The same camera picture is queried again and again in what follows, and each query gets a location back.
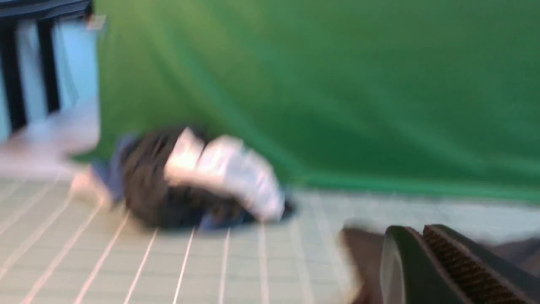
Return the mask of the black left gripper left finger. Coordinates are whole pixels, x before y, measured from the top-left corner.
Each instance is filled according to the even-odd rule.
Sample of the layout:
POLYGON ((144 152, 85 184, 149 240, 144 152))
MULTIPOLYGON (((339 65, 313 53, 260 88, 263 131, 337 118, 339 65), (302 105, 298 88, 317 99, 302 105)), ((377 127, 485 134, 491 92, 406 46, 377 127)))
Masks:
POLYGON ((417 231, 386 229, 380 266, 384 304, 471 304, 417 231))

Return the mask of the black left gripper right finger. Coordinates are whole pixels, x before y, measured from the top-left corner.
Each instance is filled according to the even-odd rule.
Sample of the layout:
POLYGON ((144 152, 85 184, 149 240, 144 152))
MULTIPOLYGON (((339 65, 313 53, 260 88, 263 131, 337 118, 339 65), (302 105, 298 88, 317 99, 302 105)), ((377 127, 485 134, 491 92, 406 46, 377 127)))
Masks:
POLYGON ((423 237, 445 271, 475 304, 538 304, 539 278, 445 225, 423 237))

